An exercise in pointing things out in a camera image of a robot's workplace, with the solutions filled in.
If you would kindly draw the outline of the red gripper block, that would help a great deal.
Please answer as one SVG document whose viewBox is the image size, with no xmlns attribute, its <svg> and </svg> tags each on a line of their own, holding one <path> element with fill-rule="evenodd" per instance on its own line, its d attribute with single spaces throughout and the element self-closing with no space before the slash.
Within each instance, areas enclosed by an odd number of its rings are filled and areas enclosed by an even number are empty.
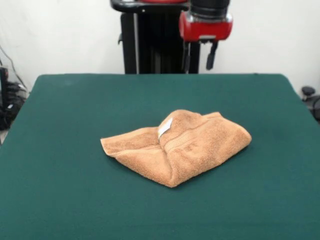
<svg viewBox="0 0 320 240">
<path fill-rule="evenodd" d="M 218 41 L 226 40 L 233 28 L 233 17 L 227 14 L 219 19 L 204 19 L 192 15 L 189 11 L 183 11 L 179 16 L 179 33 L 183 42 L 183 69 L 190 69 L 191 43 L 214 41 L 207 56 L 206 69 L 214 67 Z"/>
</svg>

